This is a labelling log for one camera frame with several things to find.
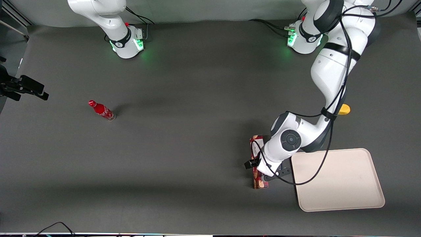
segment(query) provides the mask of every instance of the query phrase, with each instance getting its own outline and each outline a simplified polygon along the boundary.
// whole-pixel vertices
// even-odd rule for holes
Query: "bottle cap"
[[[96,106],[96,102],[95,102],[95,101],[93,101],[93,100],[90,100],[90,101],[88,102],[88,105],[89,105],[89,106],[91,106],[91,107],[95,107],[95,106]]]

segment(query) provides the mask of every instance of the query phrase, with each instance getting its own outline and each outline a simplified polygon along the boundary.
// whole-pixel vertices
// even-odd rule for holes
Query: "red box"
[[[256,141],[257,144],[259,144],[260,147],[263,147],[263,136],[262,135],[254,135],[252,138],[250,138],[250,147],[252,147],[251,143],[253,141]],[[253,151],[251,149],[251,159],[254,159],[254,156],[257,156],[259,150]],[[269,187],[269,183],[266,181],[263,181],[262,179],[263,174],[257,170],[257,167],[253,167],[253,187],[254,189],[266,189]]]

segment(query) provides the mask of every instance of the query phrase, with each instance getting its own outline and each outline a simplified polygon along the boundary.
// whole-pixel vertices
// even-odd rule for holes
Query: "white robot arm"
[[[289,39],[288,46],[298,53],[308,54],[315,50],[323,33],[329,37],[311,68],[313,82],[323,93],[326,104],[316,124],[311,124],[290,112],[281,114],[275,120],[271,128],[272,137],[263,146],[263,154],[260,154],[257,167],[260,172],[270,177],[278,171],[283,160],[291,157],[299,149],[313,152],[322,147],[345,99],[345,88],[343,91],[341,88],[344,84],[349,50],[338,16],[355,4],[370,5],[373,0],[302,0],[302,2],[308,9],[307,16],[304,21],[290,25],[298,26],[296,27],[298,30]],[[354,8],[347,13],[373,15],[367,8]],[[344,16],[342,22],[352,44],[349,73],[367,46],[369,35],[375,27],[375,19]]]
[[[118,15],[126,9],[126,0],[67,0],[67,3],[72,11],[104,30],[121,58],[132,58],[144,49],[142,30],[126,26]]]

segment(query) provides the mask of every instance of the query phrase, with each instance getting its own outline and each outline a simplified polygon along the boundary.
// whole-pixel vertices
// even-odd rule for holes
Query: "green led light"
[[[289,39],[289,40],[288,40],[288,45],[292,47],[292,46],[294,45],[295,39],[297,38],[297,33],[295,33],[295,32],[294,32],[294,33],[290,36],[290,38],[291,38],[291,39]]]
[[[143,49],[143,41],[141,40],[137,40],[137,39],[133,39],[133,42],[135,43],[137,49],[140,51]]]
[[[111,41],[109,43],[111,44],[112,50],[115,52],[114,45],[111,43]]]
[[[320,36],[320,39],[319,39],[319,42],[317,43],[317,46],[319,46],[320,45],[320,43],[322,42],[322,38],[323,38],[323,35],[322,36]]]

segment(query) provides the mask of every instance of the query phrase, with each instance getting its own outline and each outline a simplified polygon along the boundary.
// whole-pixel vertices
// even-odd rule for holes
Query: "bottle label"
[[[111,119],[113,119],[114,114],[112,113],[112,111],[111,111],[111,110],[109,110],[109,109],[108,109],[107,107],[105,107],[105,106],[104,106],[104,108],[105,108],[104,112],[103,112],[103,113],[99,113],[99,115],[100,115],[101,117],[103,117],[104,119],[107,119],[107,120],[111,120]]]

